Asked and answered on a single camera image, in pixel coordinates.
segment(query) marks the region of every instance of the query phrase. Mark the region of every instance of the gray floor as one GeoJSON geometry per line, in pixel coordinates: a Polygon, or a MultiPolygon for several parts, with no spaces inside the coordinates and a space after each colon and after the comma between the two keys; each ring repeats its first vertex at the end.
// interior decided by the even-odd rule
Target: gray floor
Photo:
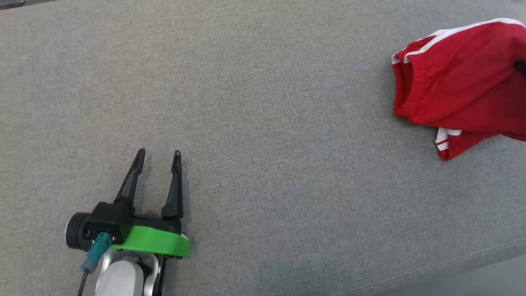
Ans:
{"type": "Polygon", "coordinates": [[[524,296],[526,255],[384,296],[524,296]]]}

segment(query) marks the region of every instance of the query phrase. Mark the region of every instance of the black cable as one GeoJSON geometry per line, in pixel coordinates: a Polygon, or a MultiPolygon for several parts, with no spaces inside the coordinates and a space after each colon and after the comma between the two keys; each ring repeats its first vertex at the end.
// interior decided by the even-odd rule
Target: black cable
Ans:
{"type": "Polygon", "coordinates": [[[84,291],[84,285],[86,284],[86,279],[88,278],[89,270],[84,270],[84,275],[82,276],[82,280],[80,281],[80,287],[78,288],[78,295],[82,296],[82,292],[84,291]]]}

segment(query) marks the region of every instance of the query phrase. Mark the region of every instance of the gray fabric surface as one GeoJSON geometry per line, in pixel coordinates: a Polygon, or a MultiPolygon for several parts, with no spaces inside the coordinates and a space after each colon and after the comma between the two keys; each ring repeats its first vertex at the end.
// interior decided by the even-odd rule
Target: gray fabric surface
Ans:
{"type": "MultiPolygon", "coordinates": [[[[165,295],[370,295],[526,252],[526,144],[446,163],[392,115],[390,55],[517,17],[499,0],[63,0],[0,12],[1,295],[76,293],[64,243],[141,147],[142,212],[184,160],[165,295]]],[[[96,277],[89,277],[86,295],[96,277]]]]}

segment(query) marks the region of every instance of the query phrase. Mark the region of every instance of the red fabric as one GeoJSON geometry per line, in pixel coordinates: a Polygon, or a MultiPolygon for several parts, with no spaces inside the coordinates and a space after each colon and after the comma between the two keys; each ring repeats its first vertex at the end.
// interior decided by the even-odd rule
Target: red fabric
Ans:
{"type": "Polygon", "coordinates": [[[393,56],[394,112],[413,124],[462,130],[447,137],[444,160],[498,134],[526,141],[526,77],[517,61],[526,61],[518,21],[438,31],[393,56]]]}

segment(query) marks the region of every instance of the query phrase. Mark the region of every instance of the red pants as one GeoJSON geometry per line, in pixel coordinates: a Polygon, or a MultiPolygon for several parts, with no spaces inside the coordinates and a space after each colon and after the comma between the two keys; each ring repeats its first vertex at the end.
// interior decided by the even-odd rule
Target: red pants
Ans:
{"type": "Polygon", "coordinates": [[[503,134],[526,141],[526,28],[498,18],[436,31],[392,57],[395,114],[438,127],[444,160],[503,134]]]}

